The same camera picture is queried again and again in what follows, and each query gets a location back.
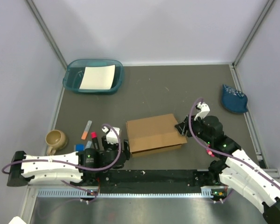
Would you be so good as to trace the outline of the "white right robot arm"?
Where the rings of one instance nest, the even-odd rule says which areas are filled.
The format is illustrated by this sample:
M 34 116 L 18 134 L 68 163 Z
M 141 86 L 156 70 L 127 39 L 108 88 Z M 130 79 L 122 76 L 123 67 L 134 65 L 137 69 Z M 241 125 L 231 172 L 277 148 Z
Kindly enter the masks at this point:
M 209 106 L 198 98 L 184 121 L 175 125 L 176 130 L 218 158 L 209 166 L 211 183 L 232 188 L 252 203 L 268 224 L 280 224 L 280 183 L 228 137 L 219 119 L 209 112 Z

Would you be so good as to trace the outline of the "brown cardboard box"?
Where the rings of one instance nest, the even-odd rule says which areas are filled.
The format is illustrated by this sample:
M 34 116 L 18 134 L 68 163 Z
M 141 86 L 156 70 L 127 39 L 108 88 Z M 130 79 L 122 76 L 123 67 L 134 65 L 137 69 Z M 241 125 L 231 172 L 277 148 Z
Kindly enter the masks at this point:
M 187 143 L 175 129 L 174 115 L 165 114 L 126 122 L 129 149 L 133 157 L 167 152 Z

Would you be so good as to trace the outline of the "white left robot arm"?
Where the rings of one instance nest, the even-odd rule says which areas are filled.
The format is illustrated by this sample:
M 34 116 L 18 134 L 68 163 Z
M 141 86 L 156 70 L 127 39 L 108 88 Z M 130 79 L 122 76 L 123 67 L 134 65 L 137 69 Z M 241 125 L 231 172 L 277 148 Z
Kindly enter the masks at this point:
M 131 157 L 129 141 L 121 140 L 117 127 L 102 128 L 102 147 L 96 132 L 91 133 L 91 145 L 68 154 L 31 156 L 24 151 L 15 152 L 10 164 L 2 172 L 8 175 L 7 186 L 64 181 L 76 186 L 91 186 L 102 173 L 124 167 Z

